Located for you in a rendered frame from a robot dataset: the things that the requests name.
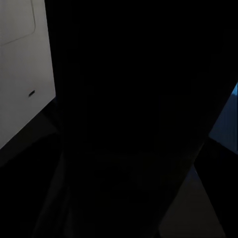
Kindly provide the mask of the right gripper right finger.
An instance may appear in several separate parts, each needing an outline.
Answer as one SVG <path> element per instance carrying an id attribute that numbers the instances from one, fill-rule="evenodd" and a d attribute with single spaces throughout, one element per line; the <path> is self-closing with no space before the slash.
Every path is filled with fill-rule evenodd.
<path id="1" fill-rule="evenodd" d="M 238 155 L 208 137 L 194 162 L 227 238 L 238 238 Z"/>

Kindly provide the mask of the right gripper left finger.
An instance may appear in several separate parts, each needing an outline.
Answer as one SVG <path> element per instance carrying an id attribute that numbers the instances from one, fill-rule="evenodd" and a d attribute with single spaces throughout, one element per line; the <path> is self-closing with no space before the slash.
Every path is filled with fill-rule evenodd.
<path id="1" fill-rule="evenodd" d="M 55 132 L 0 167 L 0 238 L 31 238 L 62 152 Z"/>

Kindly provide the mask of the monitor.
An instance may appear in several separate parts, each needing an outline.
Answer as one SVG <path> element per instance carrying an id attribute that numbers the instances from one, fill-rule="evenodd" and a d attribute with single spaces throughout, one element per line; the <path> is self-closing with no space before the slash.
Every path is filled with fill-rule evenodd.
<path id="1" fill-rule="evenodd" d="M 238 83 L 238 0 L 0 0 L 0 149 L 46 107 L 73 238 L 158 230 Z M 57 106 L 52 99 L 57 98 Z"/>

